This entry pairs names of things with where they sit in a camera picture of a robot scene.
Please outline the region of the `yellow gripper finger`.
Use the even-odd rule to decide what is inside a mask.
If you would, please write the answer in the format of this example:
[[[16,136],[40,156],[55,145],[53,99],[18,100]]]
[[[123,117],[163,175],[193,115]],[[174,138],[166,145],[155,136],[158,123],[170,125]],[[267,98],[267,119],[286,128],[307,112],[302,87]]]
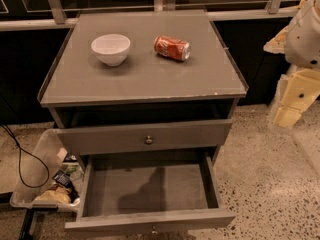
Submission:
[[[301,116],[302,114],[298,110],[279,107],[273,123],[279,127],[292,128]]]
[[[272,54],[284,54],[287,33],[288,28],[284,27],[263,46],[263,50]]]

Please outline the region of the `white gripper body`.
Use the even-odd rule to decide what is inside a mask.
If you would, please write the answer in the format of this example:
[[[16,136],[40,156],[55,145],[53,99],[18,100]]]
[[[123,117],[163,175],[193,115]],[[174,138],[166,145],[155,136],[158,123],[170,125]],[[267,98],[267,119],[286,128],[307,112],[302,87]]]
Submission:
[[[303,68],[289,76],[281,105],[305,112],[320,95],[320,72]]]

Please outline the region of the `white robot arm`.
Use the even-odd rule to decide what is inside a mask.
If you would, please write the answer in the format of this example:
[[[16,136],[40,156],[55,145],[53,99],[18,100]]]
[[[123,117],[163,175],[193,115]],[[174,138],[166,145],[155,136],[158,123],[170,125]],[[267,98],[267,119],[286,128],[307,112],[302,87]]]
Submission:
[[[320,95],[320,0],[305,0],[300,10],[263,50],[284,54],[296,70],[285,78],[273,123],[290,128]]]

